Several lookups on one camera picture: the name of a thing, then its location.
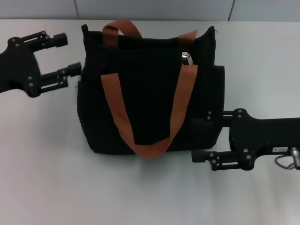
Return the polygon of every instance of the robotic arm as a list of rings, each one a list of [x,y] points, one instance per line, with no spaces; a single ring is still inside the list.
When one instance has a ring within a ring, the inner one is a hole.
[[[68,44],[66,34],[50,38],[45,31],[26,37],[12,37],[0,54],[0,93],[21,89],[34,98],[41,93],[68,86],[68,77],[81,74],[81,64],[75,63],[56,72],[41,75],[34,52]]]
[[[231,151],[192,151],[195,163],[210,162],[211,169],[252,170],[255,160],[263,155],[292,156],[294,163],[285,169],[300,170],[300,118],[258,120],[245,109],[224,112],[223,127],[229,127]]]

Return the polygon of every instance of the bag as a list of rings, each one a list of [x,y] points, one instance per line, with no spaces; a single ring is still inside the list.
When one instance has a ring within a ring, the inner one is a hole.
[[[216,144],[225,75],[214,65],[214,27],[171,39],[142,38],[129,20],[82,31],[77,110],[94,152],[154,158]]]

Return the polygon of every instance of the zipper pull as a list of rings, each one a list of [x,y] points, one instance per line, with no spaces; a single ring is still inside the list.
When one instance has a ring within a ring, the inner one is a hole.
[[[183,59],[183,64],[184,65],[193,65],[193,59],[188,52],[183,52],[182,53],[182,59]]]

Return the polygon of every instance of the orange strap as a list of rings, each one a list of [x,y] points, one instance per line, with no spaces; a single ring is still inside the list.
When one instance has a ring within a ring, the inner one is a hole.
[[[192,46],[195,42],[196,35],[197,35],[196,30],[191,31],[186,34],[179,35],[178,45]]]
[[[129,19],[116,20],[107,24],[103,29],[103,45],[106,47],[118,48],[119,30],[128,37],[142,38],[139,30]],[[193,45],[197,31],[194,30],[187,34],[179,35],[178,44],[184,46]]]
[[[174,94],[170,120],[170,137],[151,145],[135,144],[131,124],[125,110],[118,73],[101,75],[105,97],[112,112],[114,123],[119,130],[120,136],[136,154],[146,158],[155,158],[164,154],[168,149],[186,116],[197,70],[198,65],[181,66]]]
[[[106,47],[118,48],[119,30],[132,38],[142,38],[139,30],[129,19],[116,20],[107,24],[103,29],[103,45]]]
[[[119,30],[126,36],[142,38],[138,29],[129,20],[117,20],[103,28],[103,44],[107,47],[118,48]],[[178,44],[191,46],[195,41],[196,34],[197,31],[194,30],[190,33],[180,35]],[[151,145],[135,144],[132,127],[123,101],[118,73],[101,75],[102,86],[114,123],[119,130],[120,136],[136,154],[146,158],[155,158],[164,154],[168,149],[184,122],[197,77],[197,70],[197,65],[181,66],[172,106],[170,137]]]

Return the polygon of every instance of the white tabletop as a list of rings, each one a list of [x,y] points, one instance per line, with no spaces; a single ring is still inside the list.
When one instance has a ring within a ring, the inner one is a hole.
[[[0,20],[0,52],[11,37],[65,32],[69,45],[36,53],[41,72],[80,61],[81,25],[106,21]],[[135,22],[143,37],[172,38],[215,26],[225,66],[225,110],[300,117],[300,23]],[[189,151],[146,160],[90,150],[76,111],[76,84],[29,98],[0,94],[1,225],[298,225],[300,173],[258,158],[252,171],[213,172]],[[229,150],[224,128],[213,150]]]

